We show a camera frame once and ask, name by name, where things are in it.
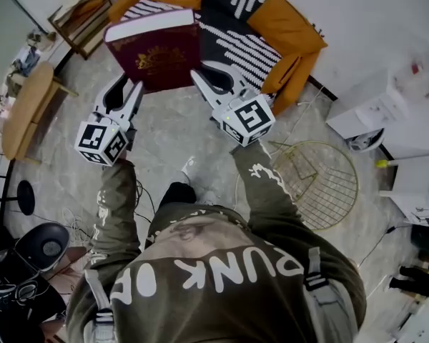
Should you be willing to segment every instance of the sleeve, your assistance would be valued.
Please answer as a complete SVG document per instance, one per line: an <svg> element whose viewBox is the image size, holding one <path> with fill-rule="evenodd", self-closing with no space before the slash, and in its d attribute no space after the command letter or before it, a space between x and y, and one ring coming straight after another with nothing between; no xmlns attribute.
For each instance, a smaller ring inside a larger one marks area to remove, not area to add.
<svg viewBox="0 0 429 343"><path fill-rule="evenodd" d="M252 233L291 254L305 270L309 265L308 250L319 247L322 273L341 282L348 290L360 327L367 301L356 267L331 243L302 223L280 174L273 169L270 156L259 141L245 148L236 148L232 155L245 182L251 208L248 224Z"/></svg>
<svg viewBox="0 0 429 343"><path fill-rule="evenodd" d="M134 221L137 181L134 166L118 160L105 167L102 188L97 195L99 218L92 237L92 263L113 254L135 258L139 254L139 240Z"/></svg>

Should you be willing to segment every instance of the gray floor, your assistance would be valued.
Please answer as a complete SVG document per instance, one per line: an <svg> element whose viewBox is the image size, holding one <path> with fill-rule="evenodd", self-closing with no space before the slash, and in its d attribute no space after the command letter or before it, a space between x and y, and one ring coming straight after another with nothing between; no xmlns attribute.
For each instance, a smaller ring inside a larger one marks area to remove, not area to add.
<svg viewBox="0 0 429 343"><path fill-rule="evenodd" d="M31 182L36 195L36 215L70 222L70 211L63 210L66 207L80 217L78 220L85 229L92 230L101 168L84 161L74 151L73 143L79 123L88 117L98 91L119 72L119 66L104 46L88 61L73 56L64 67L61 77L68 87L79 92L79 97L54 100L46 116L48 123L40 126L29 151L30 156L42 160L43 164L34 166L17 162L11 180L10 194L15 192L20 180ZM305 102L312 101L316 94L315 87L308 84L299 100L302 104L281 115L265 140L284 141L307 107ZM330 100L319 95L287 143L319 140L346 151L342 139L324 123L329 107ZM154 205L160 202L173 175L184 168L200 198L214 199L226 207L235 206L237 171L229 155L234 144L216 129L209 117L210 109L194 87L144 97L134 118L138 132L128 158L134 162L137 176L151 194ZM270 152L275 150L266 141L264 144ZM401 223L403 216L389 199L378 196L378 189L388 187L391 180L390 172L377 170L374 166L375 161L384 155L373 151L351 157L360 182L357 203L343 222L319 233L359 264L387 226ZM241 181L237 193L237 211L247 219L248 206ZM16 205L9 208L5 224L15 237L43 222L35 216L25 217L12 212ZM137 211L152 218L152 206L146 196ZM148 223L141 217L137 217L136 222L143 240ZM397 326L411 299L397 291L386 291L385 285L388 276L396 273L398 265L410 262L415 254L416 250L410 244L410 229L402 228L386 235L365 260L360 268L368 296L368 315L363 329L390 331Z"/></svg>

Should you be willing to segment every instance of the book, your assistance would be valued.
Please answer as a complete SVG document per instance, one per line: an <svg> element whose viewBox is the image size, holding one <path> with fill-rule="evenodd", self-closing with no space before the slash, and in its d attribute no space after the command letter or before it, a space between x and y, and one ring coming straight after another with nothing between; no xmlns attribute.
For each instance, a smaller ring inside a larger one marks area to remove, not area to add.
<svg viewBox="0 0 429 343"><path fill-rule="evenodd" d="M110 26L104 42L126 75L147 91L191 86L200 65L199 25L191 9L163 11Z"/></svg>

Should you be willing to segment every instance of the round wooden table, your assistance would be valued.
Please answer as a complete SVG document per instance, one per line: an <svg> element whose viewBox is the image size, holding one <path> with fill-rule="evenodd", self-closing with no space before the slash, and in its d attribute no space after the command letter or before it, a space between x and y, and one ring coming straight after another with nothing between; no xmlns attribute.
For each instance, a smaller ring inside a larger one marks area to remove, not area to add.
<svg viewBox="0 0 429 343"><path fill-rule="evenodd" d="M7 159L40 161L26 157L38 123L58 89L78 96L61 84L48 62L42 62L24 82L3 128L1 147Z"/></svg>

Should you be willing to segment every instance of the wire rack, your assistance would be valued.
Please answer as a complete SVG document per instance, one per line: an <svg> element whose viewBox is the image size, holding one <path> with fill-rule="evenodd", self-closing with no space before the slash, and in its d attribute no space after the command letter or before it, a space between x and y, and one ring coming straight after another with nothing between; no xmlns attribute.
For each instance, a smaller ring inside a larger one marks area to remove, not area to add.
<svg viewBox="0 0 429 343"><path fill-rule="evenodd" d="M358 176L351 160L320 141L289 146L278 156L278 170L309 228L327 229L341 222L358 197Z"/></svg>

